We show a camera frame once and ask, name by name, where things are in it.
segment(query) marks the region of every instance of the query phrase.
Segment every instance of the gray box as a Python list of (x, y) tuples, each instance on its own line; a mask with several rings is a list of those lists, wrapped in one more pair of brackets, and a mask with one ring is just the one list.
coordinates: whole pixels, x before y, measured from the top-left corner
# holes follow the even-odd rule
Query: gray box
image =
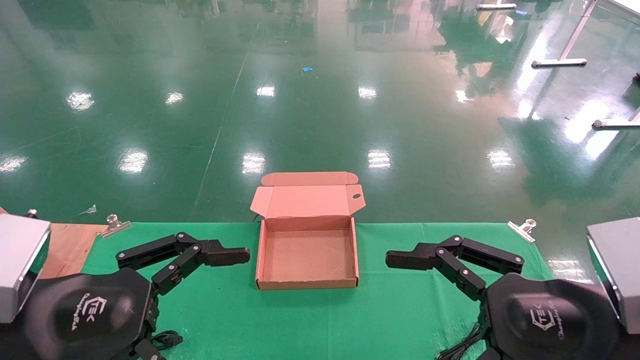
[(587, 226), (589, 246), (600, 280), (629, 334), (640, 334), (640, 218)]
[(51, 223), (0, 214), (0, 323), (20, 312), (49, 252)]

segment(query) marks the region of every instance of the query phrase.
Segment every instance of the green cloth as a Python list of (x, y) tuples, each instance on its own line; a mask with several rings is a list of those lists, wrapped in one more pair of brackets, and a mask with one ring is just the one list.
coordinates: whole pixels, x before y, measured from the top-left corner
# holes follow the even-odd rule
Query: green cloth
[[(436, 270), (387, 268), (388, 250), (413, 250), (453, 234), (514, 252), (523, 275), (552, 277), (537, 248), (506, 224), (358, 224), (360, 285), (354, 289), (259, 291), (255, 258), (259, 224), (133, 225), (98, 238), (83, 272), (117, 270), (118, 251), (184, 231), (225, 247), (248, 247), (248, 264), (201, 266), (160, 298), (157, 330), (175, 330), (184, 343), (164, 351), (169, 360), (213, 359), (434, 359), (460, 342), (477, 319), (479, 303), (466, 298)], [(141, 270), (147, 279), (160, 269)], [(469, 266), (488, 283), (499, 278)], [(466, 359), (475, 359), (484, 344)]]

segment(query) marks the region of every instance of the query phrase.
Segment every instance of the black cable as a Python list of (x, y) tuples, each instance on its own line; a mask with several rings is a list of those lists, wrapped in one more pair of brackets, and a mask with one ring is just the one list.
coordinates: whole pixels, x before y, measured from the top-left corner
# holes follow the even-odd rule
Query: black cable
[(474, 328), (471, 329), (471, 333), (462, 340), (461, 343), (457, 344), (452, 348), (448, 348), (447, 350), (441, 351), (436, 357), (437, 360), (461, 360), (465, 355), (465, 352), (475, 343), (477, 343), (482, 338), (480, 334), (480, 324), (477, 323), (474, 325)]
[(162, 351), (182, 343), (182, 336), (173, 330), (163, 331), (151, 338), (151, 343), (156, 346), (158, 351)]

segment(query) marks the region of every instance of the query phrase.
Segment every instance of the box lid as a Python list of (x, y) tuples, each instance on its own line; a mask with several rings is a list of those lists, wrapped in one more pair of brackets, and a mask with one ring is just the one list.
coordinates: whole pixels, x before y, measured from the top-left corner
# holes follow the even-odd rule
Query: box lid
[(350, 216), (364, 208), (350, 172), (275, 172), (262, 178), (251, 210), (264, 218)]

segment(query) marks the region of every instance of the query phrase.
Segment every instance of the green floor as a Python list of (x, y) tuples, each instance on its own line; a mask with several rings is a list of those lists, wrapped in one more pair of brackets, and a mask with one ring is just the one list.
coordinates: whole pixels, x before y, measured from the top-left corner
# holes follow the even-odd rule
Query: green floor
[(358, 222), (533, 218), (587, 281), (585, 225), (640, 214), (640, 133), (589, 126), (640, 106), (640, 21), (598, 8), (586, 68), (532, 70), (584, 1), (516, 2), (0, 1), (0, 206), (247, 222), (262, 174), (347, 170)]

